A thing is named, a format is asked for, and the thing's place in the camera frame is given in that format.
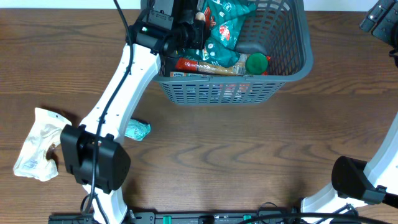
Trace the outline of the green Nescafe coffee bag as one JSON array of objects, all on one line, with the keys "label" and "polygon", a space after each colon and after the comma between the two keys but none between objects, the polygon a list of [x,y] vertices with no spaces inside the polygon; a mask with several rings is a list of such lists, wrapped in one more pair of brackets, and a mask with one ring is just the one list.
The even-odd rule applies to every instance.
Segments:
[{"label": "green Nescafe coffee bag", "polygon": [[240,59],[236,46],[245,20],[256,9],[249,1],[206,0],[197,17],[206,22],[210,36],[202,49],[183,49],[180,56],[226,68],[233,66]]}]

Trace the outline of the spaghetti pack with orange ends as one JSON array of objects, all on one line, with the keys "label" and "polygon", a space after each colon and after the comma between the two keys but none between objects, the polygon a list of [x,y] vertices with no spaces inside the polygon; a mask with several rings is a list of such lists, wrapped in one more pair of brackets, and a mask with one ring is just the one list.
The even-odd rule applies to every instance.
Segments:
[{"label": "spaghetti pack with orange ends", "polygon": [[[206,63],[199,62],[196,60],[190,60],[187,58],[180,58],[177,60],[175,69],[178,71],[192,72],[192,73],[205,73],[213,75],[227,75],[227,76],[244,76],[251,75],[245,69],[245,61],[250,56],[250,54],[241,54],[239,60],[231,67],[222,67],[216,63]],[[271,57],[268,56],[269,64],[271,62]]]}]

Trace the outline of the green lid jar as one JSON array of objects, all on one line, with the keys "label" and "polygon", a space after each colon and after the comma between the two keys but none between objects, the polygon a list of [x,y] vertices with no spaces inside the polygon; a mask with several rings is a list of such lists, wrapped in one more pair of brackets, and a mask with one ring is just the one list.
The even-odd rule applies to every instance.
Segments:
[{"label": "green lid jar", "polygon": [[263,75],[267,72],[269,59],[262,53],[251,54],[245,61],[245,69],[251,75]]}]

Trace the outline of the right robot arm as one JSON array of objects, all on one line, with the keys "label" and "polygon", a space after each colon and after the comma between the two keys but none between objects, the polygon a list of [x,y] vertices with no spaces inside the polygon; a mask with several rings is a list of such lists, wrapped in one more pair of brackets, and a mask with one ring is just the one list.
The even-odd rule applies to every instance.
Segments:
[{"label": "right robot arm", "polygon": [[[378,1],[359,27],[390,45],[389,56],[397,63],[397,0]],[[331,182],[303,198],[298,211],[316,214],[305,217],[307,223],[331,223],[335,217],[321,214],[343,215],[380,203],[397,207],[397,118],[369,162],[339,157],[333,165]]]}]

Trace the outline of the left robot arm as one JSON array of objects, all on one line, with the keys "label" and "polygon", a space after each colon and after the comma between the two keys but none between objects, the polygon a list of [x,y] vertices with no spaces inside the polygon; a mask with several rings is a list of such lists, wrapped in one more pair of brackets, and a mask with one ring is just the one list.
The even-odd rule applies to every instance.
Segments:
[{"label": "left robot arm", "polygon": [[77,126],[66,125],[60,143],[66,171],[87,195],[72,223],[128,223],[122,186],[131,160],[123,149],[127,125],[162,59],[181,49],[204,48],[209,38],[198,16],[201,1],[143,1],[133,24],[124,26],[120,63],[95,107]]}]

